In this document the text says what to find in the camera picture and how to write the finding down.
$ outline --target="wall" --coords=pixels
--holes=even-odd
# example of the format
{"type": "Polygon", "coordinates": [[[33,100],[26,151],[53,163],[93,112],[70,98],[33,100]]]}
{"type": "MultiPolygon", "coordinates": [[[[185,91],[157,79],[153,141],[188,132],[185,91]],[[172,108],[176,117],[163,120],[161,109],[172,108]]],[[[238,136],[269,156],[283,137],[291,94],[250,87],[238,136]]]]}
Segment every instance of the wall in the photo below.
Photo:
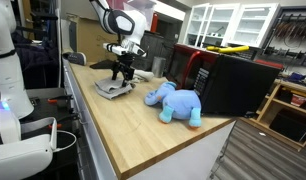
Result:
{"type": "MultiPolygon", "coordinates": [[[[256,4],[259,1],[257,0],[196,0],[194,1],[194,4],[192,2],[186,2],[183,0],[184,4],[188,5],[198,5],[198,4],[204,4],[204,3],[210,3],[210,4],[229,4],[229,3],[241,3],[241,4],[256,4]]],[[[306,0],[261,0],[260,3],[279,3],[280,6],[306,6],[306,0]]],[[[191,14],[191,10],[186,12],[186,16],[184,18],[182,28],[180,31],[180,37],[179,42],[182,43],[184,39],[184,34],[188,25],[188,20],[191,14]]],[[[285,71],[285,74],[291,74],[292,72],[299,72],[301,74],[306,74],[306,67],[302,66],[290,66],[287,71],[285,71]]]]}

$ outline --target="blue light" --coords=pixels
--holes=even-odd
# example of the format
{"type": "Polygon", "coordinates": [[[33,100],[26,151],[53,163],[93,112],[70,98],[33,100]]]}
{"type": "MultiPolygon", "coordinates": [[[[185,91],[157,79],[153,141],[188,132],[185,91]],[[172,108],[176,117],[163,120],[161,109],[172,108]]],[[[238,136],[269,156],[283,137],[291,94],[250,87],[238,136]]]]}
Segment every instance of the blue light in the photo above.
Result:
{"type": "Polygon", "coordinates": [[[2,101],[1,102],[2,103],[2,106],[3,106],[3,108],[5,109],[5,110],[10,110],[10,107],[9,107],[9,105],[7,104],[7,102],[4,102],[4,101],[2,101]]]}

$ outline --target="glass cabinet door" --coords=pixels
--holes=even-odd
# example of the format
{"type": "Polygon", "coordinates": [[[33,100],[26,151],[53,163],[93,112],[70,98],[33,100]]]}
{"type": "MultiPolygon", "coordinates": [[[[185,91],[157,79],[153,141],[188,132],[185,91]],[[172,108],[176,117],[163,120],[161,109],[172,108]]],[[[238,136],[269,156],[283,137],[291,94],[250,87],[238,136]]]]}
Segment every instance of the glass cabinet door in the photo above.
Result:
{"type": "Polygon", "coordinates": [[[277,8],[277,3],[242,5],[237,26],[228,43],[261,47],[277,8]]]}
{"type": "Polygon", "coordinates": [[[202,29],[203,39],[200,45],[204,48],[208,45],[220,46],[224,45],[223,39],[226,34],[229,33],[229,29],[232,28],[234,17],[237,14],[239,4],[223,4],[213,5],[212,10],[209,13],[205,28],[202,29]]]}
{"type": "Polygon", "coordinates": [[[202,37],[203,25],[206,24],[205,17],[208,7],[208,3],[192,7],[192,12],[184,36],[184,44],[193,46],[200,45],[199,39],[202,37]]]}

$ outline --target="white robot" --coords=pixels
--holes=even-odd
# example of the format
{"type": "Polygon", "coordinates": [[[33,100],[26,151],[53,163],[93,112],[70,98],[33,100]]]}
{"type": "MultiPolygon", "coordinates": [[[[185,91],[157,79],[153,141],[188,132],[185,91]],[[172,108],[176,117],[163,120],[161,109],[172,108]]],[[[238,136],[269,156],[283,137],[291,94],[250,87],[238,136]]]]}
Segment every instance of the white robot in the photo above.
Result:
{"type": "MultiPolygon", "coordinates": [[[[99,16],[100,25],[107,33],[118,34],[119,39],[124,36],[122,42],[104,44],[103,47],[117,54],[118,62],[113,68],[112,79],[121,71],[125,85],[133,76],[134,70],[130,65],[134,56],[145,56],[139,44],[145,31],[146,18],[134,10],[112,10],[105,0],[90,0],[90,3],[99,16]]],[[[45,126],[53,123],[51,135],[44,134],[21,140],[21,133],[35,130],[36,127],[19,123],[20,118],[33,111],[33,106],[24,88],[19,57],[10,35],[15,27],[10,0],[0,0],[0,137],[3,141],[3,144],[0,144],[0,179],[23,179],[32,176],[50,164],[53,152],[61,150],[56,147],[56,134],[59,131],[54,118],[32,123],[41,127],[41,124],[45,126]]]]}

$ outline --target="plush toy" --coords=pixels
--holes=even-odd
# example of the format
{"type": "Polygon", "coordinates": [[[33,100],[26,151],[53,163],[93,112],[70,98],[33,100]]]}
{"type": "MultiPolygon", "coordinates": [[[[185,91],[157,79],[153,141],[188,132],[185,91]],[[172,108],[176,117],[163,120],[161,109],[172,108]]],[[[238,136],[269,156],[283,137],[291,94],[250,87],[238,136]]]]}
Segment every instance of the plush toy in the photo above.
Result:
{"type": "Polygon", "coordinates": [[[192,128],[201,126],[201,102],[193,90],[175,90],[173,82],[163,83],[159,89],[149,92],[145,97],[145,104],[151,106],[162,102],[163,111],[159,118],[169,123],[173,118],[189,119],[192,128]]]}

